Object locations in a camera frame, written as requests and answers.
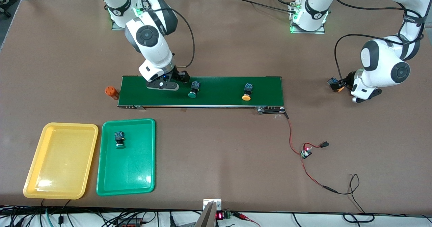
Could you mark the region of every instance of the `table surface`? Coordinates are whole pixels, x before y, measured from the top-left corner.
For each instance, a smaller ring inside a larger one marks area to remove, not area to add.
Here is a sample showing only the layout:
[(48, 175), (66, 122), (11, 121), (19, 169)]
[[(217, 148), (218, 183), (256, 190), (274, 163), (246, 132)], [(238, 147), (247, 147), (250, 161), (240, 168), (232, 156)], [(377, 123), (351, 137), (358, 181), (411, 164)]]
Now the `table surface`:
[[(195, 35), (191, 76), (282, 76), (293, 143), (318, 144), (305, 161), (316, 180), (340, 192), (357, 173), (355, 199), (366, 212), (432, 214), (432, 142), (427, 38), (409, 61), (410, 78), (382, 95), (353, 104), (333, 93), (333, 47), (347, 33), (383, 37), (397, 32), (402, 13), (355, 10), (333, 2), (325, 35), (290, 34), (287, 14), (239, 0), (166, 0)], [(275, 0), (254, 0), (284, 6)], [(384, 7), (389, 0), (347, 0)], [(45, 124), (156, 120), (156, 187), (152, 193), (96, 195), (99, 141), (85, 195), (71, 206), (200, 209), (203, 198), (223, 208), (256, 211), (358, 212), (349, 196), (317, 186), (289, 147), (283, 115), (252, 109), (122, 110), (104, 94), (122, 75), (139, 75), (142, 55), (121, 31), (111, 31), (102, 0), (22, 1), (0, 53), (0, 204), (39, 205), (22, 189)], [(181, 20), (168, 36), (178, 65), (191, 56)], [(367, 38), (338, 49), (343, 75), (361, 68)], [(63, 205), (63, 200), (46, 200)]]

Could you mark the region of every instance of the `green push button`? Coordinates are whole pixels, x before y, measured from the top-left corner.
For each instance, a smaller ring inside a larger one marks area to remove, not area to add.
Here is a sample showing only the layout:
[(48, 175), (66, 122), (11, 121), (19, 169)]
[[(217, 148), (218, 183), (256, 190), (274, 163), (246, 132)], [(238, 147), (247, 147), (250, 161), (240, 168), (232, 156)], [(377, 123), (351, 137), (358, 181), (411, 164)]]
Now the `green push button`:
[(189, 92), (188, 96), (190, 98), (196, 98), (196, 94), (194, 92)]

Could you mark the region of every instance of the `metal mounting plate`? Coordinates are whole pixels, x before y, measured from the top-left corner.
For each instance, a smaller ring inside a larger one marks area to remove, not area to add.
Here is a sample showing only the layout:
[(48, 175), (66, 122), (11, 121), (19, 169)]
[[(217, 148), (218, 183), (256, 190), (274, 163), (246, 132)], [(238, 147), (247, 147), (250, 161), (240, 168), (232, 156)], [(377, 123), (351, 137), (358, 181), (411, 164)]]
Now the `metal mounting plate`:
[[(297, 12), (297, 10), (293, 7), (291, 7), (290, 5), (288, 5), (288, 10), (294, 10)], [(301, 29), (296, 23), (293, 22), (293, 16), (294, 14), (289, 13), (289, 18), (290, 18), (290, 33), (292, 34), (325, 34), (324, 32), (324, 24), (321, 25), (321, 27), (318, 30), (315, 31), (306, 31)]]
[(210, 199), (210, 198), (206, 198), (202, 201), (202, 209), (204, 210), (206, 208), (207, 204), (211, 201), (216, 202), (218, 211), (222, 210), (222, 200), (221, 199)]

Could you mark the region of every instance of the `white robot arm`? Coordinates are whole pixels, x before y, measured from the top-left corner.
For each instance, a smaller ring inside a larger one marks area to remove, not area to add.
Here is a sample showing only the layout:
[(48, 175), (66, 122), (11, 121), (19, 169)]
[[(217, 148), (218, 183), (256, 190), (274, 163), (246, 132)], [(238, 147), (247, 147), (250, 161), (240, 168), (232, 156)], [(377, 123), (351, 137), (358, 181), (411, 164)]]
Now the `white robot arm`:
[(413, 58), (420, 47), (426, 16), (432, 0), (393, 0), (412, 10), (404, 14), (403, 26), (396, 35), (368, 41), (361, 49), (363, 68), (351, 72), (346, 83), (352, 86), (352, 101), (355, 103), (372, 99), (381, 93), (378, 87), (388, 87), (404, 82), (410, 67), (405, 61)]
[(186, 71), (175, 67), (173, 53), (169, 50), (164, 36), (177, 28), (177, 16), (163, 0), (146, 0), (150, 9), (126, 23), (125, 36), (145, 61), (139, 72), (150, 89), (177, 90), (179, 85), (171, 79), (188, 83)]
[(124, 28), (126, 22), (136, 18), (134, 9), (140, 7), (140, 0), (104, 0), (111, 19)]
[(104, 0), (113, 21), (125, 28), (125, 36), (135, 50), (145, 57), (139, 72), (151, 89), (177, 90), (179, 85), (171, 81), (189, 82), (186, 71), (175, 67), (173, 53), (168, 48), (165, 35), (177, 28), (177, 16), (163, 0), (145, 0), (150, 8), (137, 17), (142, 8), (141, 0)]
[(333, 0), (296, 0), (299, 7), (294, 7), (297, 15), (293, 16), (293, 23), (305, 31), (318, 30), (325, 22), (328, 8)]

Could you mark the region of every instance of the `metal bracket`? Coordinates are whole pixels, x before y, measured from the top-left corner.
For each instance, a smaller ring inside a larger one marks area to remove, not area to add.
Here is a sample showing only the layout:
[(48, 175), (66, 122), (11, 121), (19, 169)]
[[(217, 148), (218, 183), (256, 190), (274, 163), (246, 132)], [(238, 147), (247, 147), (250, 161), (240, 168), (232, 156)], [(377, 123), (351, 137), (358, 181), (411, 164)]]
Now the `metal bracket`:
[(285, 113), (284, 107), (255, 107), (258, 114), (274, 114), (274, 113)]
[(207, 199), (207, 198), (202, 201), (202, 209), (203, 210), (206, 208), (206, 206), (209, 202), (216, 202), (216, 207), (217, 207), (216, 210), (217, 211), (222, 210), (222, 200), (221, 199)]
[(215, 227), (216, 226), (216, 213), (222, 210), (222, 200), (220, 199), (204, 199), (202, 201), (203, 210), (195, 227)]
[(325, 34), (324, 24), (318, 30), (315, 31), (306, 31), (301, 29), (296, 23), (293, 22), (294, 17), (298, 14), (298, 11), (301, 8), (300, 0), (296, 0), (296, 2), (290, 3), (288, 5), (288, 10), (293, 10), (296, 13), (289, 13), (288, 18), (290, 19), (290, 33), (293, 34)]

